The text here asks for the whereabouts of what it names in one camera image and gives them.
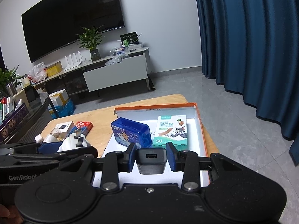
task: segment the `baseboard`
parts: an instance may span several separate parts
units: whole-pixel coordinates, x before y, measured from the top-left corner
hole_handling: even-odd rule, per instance
[[[188,68],[182,68],[182,69],[176,69],[170,71],[154,72],[150,74],[150,77],[152,78],[164,77],[164,76],[177,75],[177,74],[193,72],[193,71],[201,71],[201,66],[194,66],[194,67],[188,67]]]

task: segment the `charger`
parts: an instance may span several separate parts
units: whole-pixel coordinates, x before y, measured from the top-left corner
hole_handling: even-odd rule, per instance
[[[162,174],[166,162],[165,148],[139,148],[136,151],[136,163],[141,174]]]

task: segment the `curtain fold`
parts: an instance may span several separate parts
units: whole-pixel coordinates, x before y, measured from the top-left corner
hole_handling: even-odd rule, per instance
[[[202,72],[256,115],[299,132],[299,0],[197,0]],[[299,163],[299,139],[290,154]]]

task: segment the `white wall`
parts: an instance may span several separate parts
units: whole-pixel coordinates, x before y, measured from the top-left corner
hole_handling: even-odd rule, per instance
[[[3,0],[0,2],[0,44],[5,65],[19,66],[27,73],[38,62],[51,64],[78,51],[75,43],[30,63],[24,38],[21,15],[41,0]],[[119,35],[126,32],[143,33],[140,40],[149,47],[153,71],[167,71],[201,65],[200,33],[196,0],[121,0],[125,28],[104,33],[99,45],[106,56],[119,45]],[[90,58],[89,51],[81,55]]]

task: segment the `blue plastic bag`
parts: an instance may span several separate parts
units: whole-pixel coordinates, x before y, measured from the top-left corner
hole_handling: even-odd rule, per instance
[[[55,106],[55,109],[59,115],[59,117],[65,117],[72,115],[74,113],[75,107],[73,101],[68,99],[67,103],[64,106]],[[56,115],[54,113],[51,114],[53,119],[56,119]]]

